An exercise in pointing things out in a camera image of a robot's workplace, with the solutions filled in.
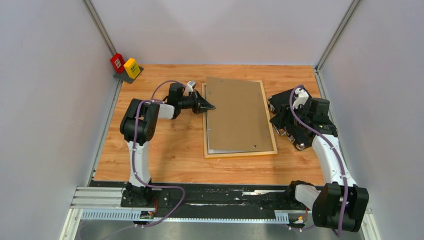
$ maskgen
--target gray floor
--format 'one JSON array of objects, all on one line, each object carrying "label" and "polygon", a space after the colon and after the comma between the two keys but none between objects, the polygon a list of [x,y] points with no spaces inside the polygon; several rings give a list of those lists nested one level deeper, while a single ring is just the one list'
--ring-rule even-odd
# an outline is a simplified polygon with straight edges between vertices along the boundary
[{"label": "gray floor", "polygon": [[[80,223],[80,239],[101,240],[118,229],[133,225],[130,221],[89,220]],[[343,232],[337,238],[330,229],[314,228],[294,232],[278,224],[162,222],[146,229],[130,228],[108,240],[363,240],[361,231]]]}]

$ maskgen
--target wooden frame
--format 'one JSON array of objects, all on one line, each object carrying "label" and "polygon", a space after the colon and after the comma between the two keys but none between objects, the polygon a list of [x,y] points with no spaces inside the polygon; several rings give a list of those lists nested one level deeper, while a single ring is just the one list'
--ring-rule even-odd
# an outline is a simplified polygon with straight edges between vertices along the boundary
[{"label": "wooden frame", "polygon": [[[259,82],[260,83],[260,89],[262,91],[263,96],[263,105],[265,109],[268,109],[267,104],[267,97],[265,96],[265,89],[264,85],[262,84],[261,80],[252,80],[251,82]],[[202,83],[201,85],[202,89],[202,96],[206,99],[205,93],[206,93],[206,83]],[[268,120],[268,127],[269,127],[269,135],[271,136],[271,142],[272,142],[272,151],[252,151],[252,152],[234,152],[234,153],[209,153],[208,152],[208,136],[207,136],[207,125],[206,125],[206,114],[207,112],[203,113],[203,151],[204,151],[204,158],[205,159],[215,159],[215,158],[230,158],[230,157],[246,157],[246,156],[260,156],[260,155],[273,155],[278,154],[277,150],[277,143],[276,138],[274,136],[273,131],[273,125],[270,123],[270,112],[266,112],[266,118]]]}]

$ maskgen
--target yellow block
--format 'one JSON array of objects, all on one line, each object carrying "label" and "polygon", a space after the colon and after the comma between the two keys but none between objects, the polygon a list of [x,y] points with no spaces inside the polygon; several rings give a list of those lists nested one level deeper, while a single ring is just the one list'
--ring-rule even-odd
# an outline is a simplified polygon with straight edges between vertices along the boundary
[{"label": "yellow block", "polygon": [[132,79],[136,79],[136,77],[140,74],[140,67],[137,65],[137,62],[134,58],[128,59],[126,63],[123,65],[126,73]]}]

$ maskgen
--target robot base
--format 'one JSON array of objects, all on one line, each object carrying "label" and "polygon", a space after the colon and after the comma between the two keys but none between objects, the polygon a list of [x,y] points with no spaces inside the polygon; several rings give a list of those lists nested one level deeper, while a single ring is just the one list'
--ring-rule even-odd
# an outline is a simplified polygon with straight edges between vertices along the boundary
[{"label": "robot base", "polygon": [[139,208],[146,207],[152,201],[152,188],[138,187],[131,183],[125,185],[122,192],[121,207]]}]

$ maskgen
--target red block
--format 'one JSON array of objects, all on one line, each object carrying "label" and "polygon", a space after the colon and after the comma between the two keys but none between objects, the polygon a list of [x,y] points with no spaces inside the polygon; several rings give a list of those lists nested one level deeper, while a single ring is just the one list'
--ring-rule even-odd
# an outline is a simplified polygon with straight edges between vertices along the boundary
[{"label": "red block", "polygon": [[125,68],[124,68],[124,64],[125,64],[124,58],[119,53],[115,54],[110,59],[110,63],[112,64],[115,71],[119,74],[122,73],[125,70]]}]

